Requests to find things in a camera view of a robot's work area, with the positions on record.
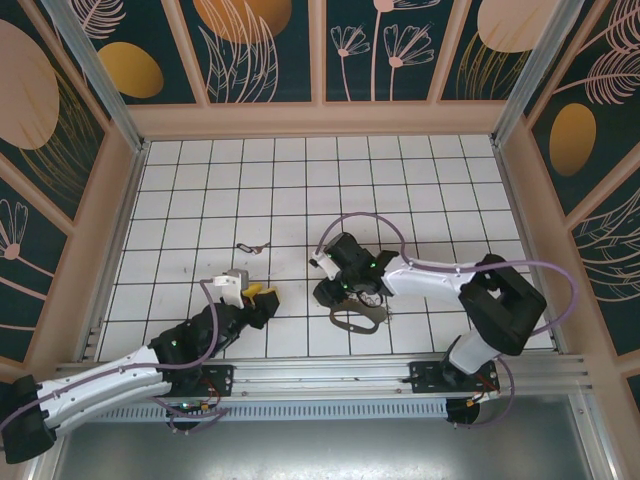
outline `white tile floor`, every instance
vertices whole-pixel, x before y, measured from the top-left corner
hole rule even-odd
[[[277,287],[282,304],[264,330],[247,328],[226,358],[443,352],[469,330],[459,305],[421,297],[390,298],[392,318],[374,335],[334,327],[311,293],[322,272],[307,261],[340,213],[384,213],[421,259],[524,257],[486,136],[154,142],[139,190],[100,361],[201,311],[206,300],[195,282],[232,266]],[[374,254],[399,247],[371,218],[343,228]],[[252,256],[234,249],[238,242],[272,248]],[[528,344],[552,346],[548,335]]]

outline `flower illustration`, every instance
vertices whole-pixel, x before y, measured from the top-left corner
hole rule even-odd
[[[376,10],[382,13],[394,10],[418,10],[420,8],[433,7],[440,3],[440,0],[373,0]]]
[[[0,258],[15,260],[20,256],[20,243],[27,228],[29,210],[16,202],[15,213],[6,199],[0,200]]]
[[[20,244],[24,238],[28,218],[29,209],[22,203],[16,202],[15,209],[12,211],[7,199],[3,198],[0,200],[0,259],[8,261],[18,260],[37,272],[53,278],[53,273],[34,265],[20,256]],[[0,277],[0,283],[40,300],[47,298],[47,296],[42,293],[3,277]],[[5,325],[1,325],[0,327],[10,328]]]
[[[331,29],[331,39],[340,55],[340,63],[342,64],[342,81],[344,82],[344,91],[347,94],[347,100],[351,101],[349,93],[349,84],[347,83],[347,72],[344,66],[344,59],[352,55],[360,55],[371,50],[371,45],[366,42],[366,35],[362,31],[362,27],[346,27],[344,32],[342,27],[333,27]]]
[[[433,60],[434,51],[428,49],[431,44],[429,28],[431,25],[423,28],[407,27],[400,36],[398,36],[398,25],[384,29],[384,45],[387,49],[389,65],[391,65],[389,100],[393,100],[393,80],[396,68],[419,65]]]

